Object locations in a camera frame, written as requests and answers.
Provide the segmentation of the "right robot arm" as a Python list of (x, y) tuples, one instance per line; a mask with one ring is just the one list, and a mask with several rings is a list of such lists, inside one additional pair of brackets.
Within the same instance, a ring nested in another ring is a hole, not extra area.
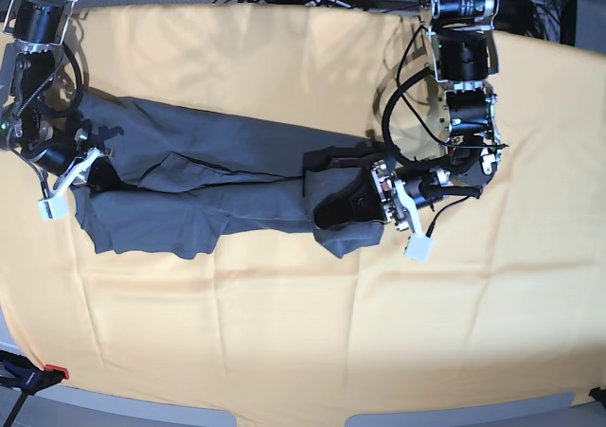
[[(28, 164), (39, 178), (44, 198), (56, 187), (83, 185), (95, 192), (120, 186), (105, 147), (80, 105), (84, 78), (65, 41), (78, 0), (10, 0), (2, 32), (10, 36), (1, 59), (1, 148)], [(67, 107), (47, 102), (47, 92), (68, 63), (75, 88)]]

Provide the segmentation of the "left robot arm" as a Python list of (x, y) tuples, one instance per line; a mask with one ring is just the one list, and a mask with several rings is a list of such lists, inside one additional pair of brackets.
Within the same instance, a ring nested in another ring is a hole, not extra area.
[[(425, 243), (433, 232), (421, 229), (419, 210), (450, 200), (459, 205), (479, 198), (498, 170), (505, 144), (495, 124), (497, 96), (488, 78), (498, 71), (493, 38), (499, 0), (419, 0), (416, 33), (428, 44), (430, 62), (397, 88), (381, 120), (387, 152), (399, 163), (371, 165), (357, 187), (319, 205), (318, 228), (332, 230), (354, 222), (393, 222), (409, 230), (411, 244)], [(407, 92), (423, 80), (438, 88), (440, 120), (445, 134), (428, 135), (441, 149), (423, 160), (405, 156), (391, 134), (391, 118)]]

